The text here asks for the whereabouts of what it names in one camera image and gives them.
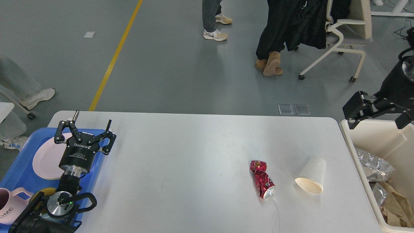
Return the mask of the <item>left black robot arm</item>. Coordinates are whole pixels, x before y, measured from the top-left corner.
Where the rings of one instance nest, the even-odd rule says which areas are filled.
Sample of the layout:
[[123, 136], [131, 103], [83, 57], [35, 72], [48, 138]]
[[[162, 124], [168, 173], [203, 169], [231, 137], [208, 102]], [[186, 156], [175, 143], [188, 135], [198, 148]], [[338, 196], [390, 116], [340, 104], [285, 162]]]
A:
[[63, 172], [57, 188], [53, 194], [35, 194], [11, 224], [10, 233], [74, 233], [82, 224], [75, 220], [76, 215], [97, 206], [95, 196], [82, 191], [81, 179], [90, 173], [97, 153], [109, 154], [116, 135], [111, 120], [101, 134], [78, 131], [78, 115], [76, 111], [71, 120], [60, 121], [53, 138], [56, 145], [65, 145], [58, 164]]

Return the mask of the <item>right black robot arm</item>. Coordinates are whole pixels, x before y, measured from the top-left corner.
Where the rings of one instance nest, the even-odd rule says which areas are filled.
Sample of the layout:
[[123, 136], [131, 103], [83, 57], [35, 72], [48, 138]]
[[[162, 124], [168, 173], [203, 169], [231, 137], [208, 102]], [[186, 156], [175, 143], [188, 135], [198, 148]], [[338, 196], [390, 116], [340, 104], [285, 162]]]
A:
[[367, 118], [377, 118], [384, 114], [399, 114], [395, 119], [398, 129], [413, 122], [414, 109], [414, 57], [404, 56], [413, 51], [413, 28], [407, 31], [406, 39], [410, 45], [398, 55], [398, 63], [383, 81], [380, 90], [369, 95], [357, 91], [343, 106], [343, 114], [350, 129]]

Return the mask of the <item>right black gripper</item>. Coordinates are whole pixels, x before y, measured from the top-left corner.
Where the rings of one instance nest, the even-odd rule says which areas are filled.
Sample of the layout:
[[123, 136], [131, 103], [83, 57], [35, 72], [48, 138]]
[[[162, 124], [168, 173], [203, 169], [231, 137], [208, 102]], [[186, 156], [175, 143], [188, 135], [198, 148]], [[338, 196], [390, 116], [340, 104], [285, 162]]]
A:
[[401, 113], [395, 119], [398, 129], [413, 122], [413, 57], [399, 60], [374, 95], [357, 91], [343, 106], [344, 117], [350, 129], [363, 120], [385, 114]]

